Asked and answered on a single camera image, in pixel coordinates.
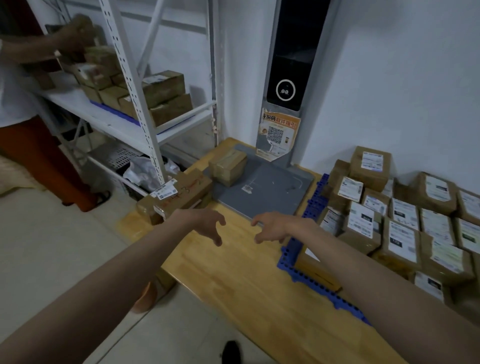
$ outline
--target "orange pants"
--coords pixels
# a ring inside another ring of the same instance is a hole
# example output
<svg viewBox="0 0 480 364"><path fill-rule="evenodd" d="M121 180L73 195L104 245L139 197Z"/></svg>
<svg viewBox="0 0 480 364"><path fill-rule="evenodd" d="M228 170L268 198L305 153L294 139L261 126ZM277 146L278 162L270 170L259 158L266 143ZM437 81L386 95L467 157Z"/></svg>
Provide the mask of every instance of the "orange pants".
<svg viewBox="0 0 480 364"><path fill-rule="evenodd" d="M0 149L62 202L75 203L84 212L95 207L96 195L82 182L39 116L0 128Z"/></svg>

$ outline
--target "white floor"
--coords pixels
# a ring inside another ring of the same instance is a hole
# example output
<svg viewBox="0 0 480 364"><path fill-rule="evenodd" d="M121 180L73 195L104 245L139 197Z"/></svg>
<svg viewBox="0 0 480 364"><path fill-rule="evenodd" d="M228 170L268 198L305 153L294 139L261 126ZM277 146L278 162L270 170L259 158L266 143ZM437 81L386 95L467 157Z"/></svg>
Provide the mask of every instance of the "white floor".
<svg viewBox="0 0 480 364"><path fill-rule="evenodd" d="M0 197L0 341L127 246L115 224L133 206L121 193L89 213L50 192ZM240 343L245 364L274 363L178 286L148 314L128 314L86 363L220 363L228 340Z"/></svg>

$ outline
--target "wooden countertop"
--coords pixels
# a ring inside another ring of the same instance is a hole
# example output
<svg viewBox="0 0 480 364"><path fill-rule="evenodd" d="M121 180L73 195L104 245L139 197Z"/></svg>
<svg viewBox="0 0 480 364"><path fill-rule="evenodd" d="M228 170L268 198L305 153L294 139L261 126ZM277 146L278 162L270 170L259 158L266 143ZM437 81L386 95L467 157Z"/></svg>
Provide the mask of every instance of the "wooden countertop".
<svg viewBox="0 0 480 364"><path fill-rule="evenodd" d="M232 138L223 141L189 170L204 170L215 153L237 143ZM316 182L321 176L314 175ZM297 215L304 211L315 182ZM227 220L226 226L218 226L223 245L217 248L192 232L162 267L278 363L405 363L374 328L336 310L327 298L293 283L278 269L278 242L255 244L260 228L216 202L209 207ZM119 222L119 229L135 241L152 227L133 211Z"/></svg>

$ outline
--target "qr code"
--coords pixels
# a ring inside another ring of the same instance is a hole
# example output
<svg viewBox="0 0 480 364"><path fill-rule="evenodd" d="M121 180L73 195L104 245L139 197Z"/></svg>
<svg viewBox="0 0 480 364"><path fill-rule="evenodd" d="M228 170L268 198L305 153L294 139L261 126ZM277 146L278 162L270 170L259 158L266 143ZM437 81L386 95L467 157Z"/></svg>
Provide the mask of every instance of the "qr code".
<svg viewBox="0 0 480 364"><path fill-rule="evenodd" d="M281 144L283 138L283 130L274 128L272 126L268 127L267 140Z"/></svg>

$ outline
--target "person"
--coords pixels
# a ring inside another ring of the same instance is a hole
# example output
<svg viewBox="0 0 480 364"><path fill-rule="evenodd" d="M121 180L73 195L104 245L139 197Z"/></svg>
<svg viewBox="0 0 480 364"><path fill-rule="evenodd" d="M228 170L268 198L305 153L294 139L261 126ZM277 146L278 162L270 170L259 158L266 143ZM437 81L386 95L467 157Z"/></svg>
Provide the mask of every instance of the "person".
<svg viewBox="0 0 480 364"><path fill-rule="evenodd" d="M49 59L57 49L81 51L84 39L92 37L88 24L88 17L78 15L52 35L0 35L0 151L23 165L65 206L76 204L83 212L106 202L110 192L91 193L82 182L19 86L18 64Z"/></svg>
<svg viewBox="0 0 480 364"><path fill-rule="evenodd" d="M226 224L223 215L214 210L176 210L9 336L0 344L0 363L82 363L125 317L189 232L195 230L216 246L222 245L217 222ZM325 232L311 219L270 212L255 216L252 226L259 222L263 228L255 236L257 243L293 236L306 244L408 363L478 362L480 329L439 300Z"/></svg>

